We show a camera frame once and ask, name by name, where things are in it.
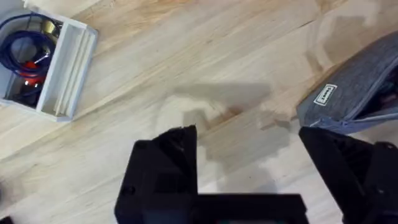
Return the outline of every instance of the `white label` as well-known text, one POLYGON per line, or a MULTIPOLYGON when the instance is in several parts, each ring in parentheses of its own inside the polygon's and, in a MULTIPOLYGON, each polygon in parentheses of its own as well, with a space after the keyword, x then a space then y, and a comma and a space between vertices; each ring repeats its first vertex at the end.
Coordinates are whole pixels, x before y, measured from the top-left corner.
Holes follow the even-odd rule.
POLYGON ((314 103, 321 105, 321 106, 326 106, 328 103, 329 98, 331 97, 331 94, 337 89, 336 85, 332 84, 326 84, 326 86, 323 88, 321 93, 315 98, 313 101, 314 103))

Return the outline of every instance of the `gray pencil case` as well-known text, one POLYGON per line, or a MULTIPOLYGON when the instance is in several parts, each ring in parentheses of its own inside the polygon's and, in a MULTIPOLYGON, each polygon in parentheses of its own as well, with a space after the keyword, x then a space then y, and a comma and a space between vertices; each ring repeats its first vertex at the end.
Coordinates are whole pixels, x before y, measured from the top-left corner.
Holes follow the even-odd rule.
POLYGON ((398 119, 398 32, 347 60, 297 106, 302 126, 355 133, 398 119))

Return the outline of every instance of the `cable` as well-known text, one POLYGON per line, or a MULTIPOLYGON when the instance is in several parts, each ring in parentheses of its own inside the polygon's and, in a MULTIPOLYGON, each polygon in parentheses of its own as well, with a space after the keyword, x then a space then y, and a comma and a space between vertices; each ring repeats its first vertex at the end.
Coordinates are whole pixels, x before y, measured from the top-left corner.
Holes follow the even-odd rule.
MULTIPOLYGON (((55 28, 59 31, 59 26, 55 23, 51 18, 41 15, 41 14, 23 14, 19 16, 14 16, 6 19, 3 23, 0 24, 0 30, 9 22, 14 21, 16 19, 22 19, 25 17, 40 17, 42 19, 48 20, 52 22, 55 28)), ((22 78, 37 78, 46 76, 47 70, 49 69, 52 54, 55 51, 55 43, 53 40, 37 31, 29 31, 29 30, 19 30, 10 35, 8 35, 2 44, 0 45, 0 63, 3 64, 4 67, 13 71, 16 75, 22 78), (34 47, 36 48, 36 55, 33 58, 38 59, 40 56, 43 56, 43 48, 46 46, 50 51, 50 55, 48 58, 40 62, 40 66, 37 68, 27 68, 24 64, 20 63, 18 59, 15 58, 12 52, 12 45, 15 41, 23 38, 29 38, 34 47)))

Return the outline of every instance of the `light wood surface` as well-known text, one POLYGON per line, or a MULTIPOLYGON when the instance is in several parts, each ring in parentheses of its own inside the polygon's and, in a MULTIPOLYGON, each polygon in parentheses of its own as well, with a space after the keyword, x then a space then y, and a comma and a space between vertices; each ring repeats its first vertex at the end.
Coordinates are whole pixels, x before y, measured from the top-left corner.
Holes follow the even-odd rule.
MULTIPOLYGON (((311 223, 341 222, 294 107, 328 71, 398 29, 396 0, 30 3, 98 29, 99 46, 74 122, 0 107, 1 216, 116 223, 134 142, 196 123, 200 192, 300 193, 311 223)), ((394 142, 396 124, 357 136, 394 142)))

